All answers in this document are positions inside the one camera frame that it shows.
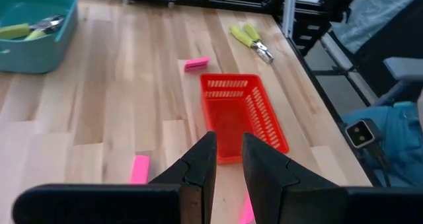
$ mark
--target blue fabric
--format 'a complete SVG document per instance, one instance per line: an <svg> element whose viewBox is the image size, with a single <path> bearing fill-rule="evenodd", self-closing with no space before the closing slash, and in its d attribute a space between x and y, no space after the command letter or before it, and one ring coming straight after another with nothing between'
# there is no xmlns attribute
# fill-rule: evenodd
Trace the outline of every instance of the blue fabric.
<svg viewBox="0 0 423 224"><path fill-rule="evenodd" d="M332 30L350 52L356 53L413 0L353 0L348 23L332 23Z"/></svg>
<svg viewBox="0 0 423 224"><path fill-rule="evenodd" d="M361 118L372 119L383 134L381 147L389 161L391 185L423 186L423 135L416 105L371 107L342 117L347 124ZM367 160L371 168L380 169L371 157ZM376 175L385 183L380 171Z"/></svg>

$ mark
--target cable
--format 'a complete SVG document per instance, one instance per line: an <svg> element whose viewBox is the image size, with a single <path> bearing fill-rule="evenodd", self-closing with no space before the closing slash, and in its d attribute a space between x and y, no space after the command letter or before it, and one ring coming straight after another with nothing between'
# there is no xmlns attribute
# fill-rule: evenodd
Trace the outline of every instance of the cable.
<svg viewBox="0 0 423 224"><path fill-rule="evenodd" d="M391 181L389 180L387 163L384 161L384 158L381 156L377 157L378 163L381 165L383 177L385 179L386 187L391 187Z"/></svg>
<svg viewBox="0 0 423 224"><path fill-rule="evenodd" d="M385 153L378 143L374 143L368 146L367 150L369 154L379 163L382 169L383 178L387 187L391 187L391 181L389 180L388 164L385 159Z"/></svg>

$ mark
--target metal frame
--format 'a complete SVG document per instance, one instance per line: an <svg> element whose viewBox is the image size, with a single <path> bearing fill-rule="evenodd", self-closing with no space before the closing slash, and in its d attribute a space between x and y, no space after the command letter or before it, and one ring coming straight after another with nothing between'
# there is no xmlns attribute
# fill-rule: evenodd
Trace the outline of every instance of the metal frame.
<svg viewBox="0 0 423 224"><path fill-rule="evenodd" d="M209 7L232 11L246 11L269 14L274 17L281 31L295 52L298 60L321 96L325 106L346 138L344 124L335 110L332 102L320 86L318 80L305 62L303 56L313 47L317 40L330 28L330 21L341 21L343 12L349 7L350 0L325 0L324 3L308 3L295 0L132 0L164 5L188 5L195 7ZM362 156L356 152L348 142L352 152L359 160L367 177L374 186L380 186L374 172L368 167Z"/></svg>

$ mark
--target pink sponge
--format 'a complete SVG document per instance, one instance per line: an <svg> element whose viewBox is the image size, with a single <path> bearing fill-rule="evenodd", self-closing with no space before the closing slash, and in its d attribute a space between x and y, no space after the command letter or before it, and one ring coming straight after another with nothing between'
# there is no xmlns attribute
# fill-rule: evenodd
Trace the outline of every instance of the pink sponge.
<svg viewBox="0 0 423 224"><path fill-rule="evenodd" d="M150 158L148 156L137 155L132 166L130 184L147 184L149 165Z"/></svg>
<svg viewBox="0 0 423 224"><path fill-rule="evenodd" d="M185 72L197 70L197 69L205 69L207 68L207 63L209 62L210 57L202 57L199 59L189 59L185 62Z"/></svg>
<svg viewBox="0 0 423 224"><path fill-rule="evenodd" d="M241 216L241 220L239 221L239 224L248 224L248 223L251 223L252 221L254 221L254 212L252 210L250 196L247 193L245 195L243 215Z"/></svg>

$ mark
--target pliers jaw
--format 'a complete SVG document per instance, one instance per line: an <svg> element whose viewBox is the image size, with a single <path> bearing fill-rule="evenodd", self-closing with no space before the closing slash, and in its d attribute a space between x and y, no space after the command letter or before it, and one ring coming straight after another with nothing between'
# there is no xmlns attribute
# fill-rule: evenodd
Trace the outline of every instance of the pliers jaw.
<svg viewBox="0 0 423 224"><path fill-rule="evenodd" d="M255 49L258 56L260 56L260 58L264 60L264 62L268 64L271 64L273 62L274 58L272 54L269 52L268 48L263 45L260 41L254 42L252 47Z"/></svg>
<svg viewBox="0 0 423 224"><path fill-rule="evenodd" d="M64 20L65 17L63 15L48 17L41 20L40 22L37 22L36 24L30 25L30 29L43 30L47 33L54 32L62 26Z"/></svg>

